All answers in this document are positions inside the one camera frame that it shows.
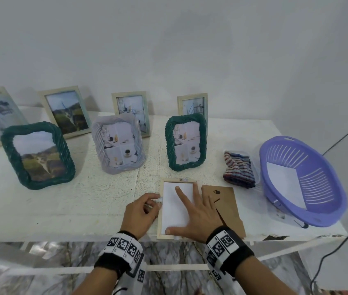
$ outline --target person's left hand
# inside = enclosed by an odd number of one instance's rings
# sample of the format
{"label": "person's left hand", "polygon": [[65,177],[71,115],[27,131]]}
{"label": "person's left hand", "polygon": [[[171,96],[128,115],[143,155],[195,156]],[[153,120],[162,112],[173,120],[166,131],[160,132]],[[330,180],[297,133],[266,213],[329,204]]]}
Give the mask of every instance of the person's left hand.
{"label": "person's left hand", "polygon": [[132,233],[137,240],[143,237],[157,218],[162,206],[161,203],[152,200],[158,198],[160,195],[157,193],[145,193],[134,202],[127,204],[121,231]]}

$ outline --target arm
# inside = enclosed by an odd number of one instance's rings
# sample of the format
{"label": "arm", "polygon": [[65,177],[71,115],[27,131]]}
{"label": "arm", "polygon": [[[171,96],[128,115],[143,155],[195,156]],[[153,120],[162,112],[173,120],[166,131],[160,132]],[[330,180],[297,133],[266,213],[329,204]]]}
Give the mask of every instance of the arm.
{"label": "arm", "polygon": [[[161,204],[152,199],[159,198],[156,193],[145,193],[126,206],[120,233],[139,240],[151,227],[158,215]],[[114,254],[103,253],[93,271],[86,277],[73,295],[107,295],[113,292],[122,273],[130,269],[129,264]]]}
{"label": "arm", "polygon": [[[218,232],[224,228],[228,229],[223,227],[221,218],[212,200],[207,195],[200,196],[197,183],[193,183],[194,204],[191,203],[178,186],[176,187],[176,192],[188,210],[189,223],[186,227],[167,228],[165,232],[167,235],[177,235],[201,243],[209,243]],[[235,277],[247,295],[295,294],[255,258],[253,252],[245,243],[241,240],[239,242],[241,243],[240,248],[230,254],[229,258],[223,263],[221,270]]]}

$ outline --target dark green braided frame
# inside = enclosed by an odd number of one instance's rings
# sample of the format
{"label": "dark green braided frame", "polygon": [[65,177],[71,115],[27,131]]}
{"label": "dark green braided frame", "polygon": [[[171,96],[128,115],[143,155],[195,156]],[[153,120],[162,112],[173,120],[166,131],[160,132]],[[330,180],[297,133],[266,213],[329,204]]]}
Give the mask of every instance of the dark green braided frame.
{"label": "dark green braided frame", "polygon": [[[200,159],[197,162],[189,162],[186,164],[177,164],[177,156],[175,155],[175,140],[173,130],[176,124],[187,123],[191,121],[196,121],[200,124]],[[167,144],[167,157],[168,157],[168,165],[173,170],[179,172],[185,169],[195,168],[206,160],[207,154],[207,123],[206,119],[200,113],[193,113],[191,115],[186,116],[172,116],[168,119],[166,123],[166,144]]]}
{"label": "dark green braided frame", "polygon": [[[31,180],[28,171],[24,168],[21,156],[13,145],[13,138],[16,135],[26,135],[36,131],[46,131],[48,133],[52,133],[52,140],[58,149],[59,158],[62,160],[66,168],[66,173],[63,176],[51,178],[45,181]],[[70,156],[67,143],[63,138],[61,130],[55,124],[44,121],[34,124],[10,126],[4,130],[0,140],[2,141],[3,149],[14,168],[20,183],[29,189],[42,189],[50,185],[69,182],[76,174],[76,168],[74,167],[73,160]]]}

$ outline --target striped cloth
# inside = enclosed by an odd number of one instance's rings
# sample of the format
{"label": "striped cloth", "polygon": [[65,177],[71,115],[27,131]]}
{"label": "striped cloth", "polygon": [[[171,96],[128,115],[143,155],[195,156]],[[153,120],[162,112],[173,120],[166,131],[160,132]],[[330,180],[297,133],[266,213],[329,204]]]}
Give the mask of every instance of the striped cloth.
{"label": "striped cloth", "polygon": [[227,169],[223,174],[223,179],[226,182],[245,188],[256,186],[249,156],[225,151],[224,160]]}

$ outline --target purple plastic basket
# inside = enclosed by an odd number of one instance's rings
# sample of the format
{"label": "purple plastic basket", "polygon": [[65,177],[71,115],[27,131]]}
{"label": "purple plastic basket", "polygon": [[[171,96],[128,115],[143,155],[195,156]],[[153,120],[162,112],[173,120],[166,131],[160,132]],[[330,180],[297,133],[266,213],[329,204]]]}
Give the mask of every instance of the purple plastic basket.
{"label": "purple plastic basket", "polygon": [[[268,162],[296,169],[306,209],[277,191],[268,176]],[[348,200],[333,167],[307,144],[288,136],[269,139],[260,148],[260,165],[265,196],[283,212],[315,227],[329,227],[346,211]]]}

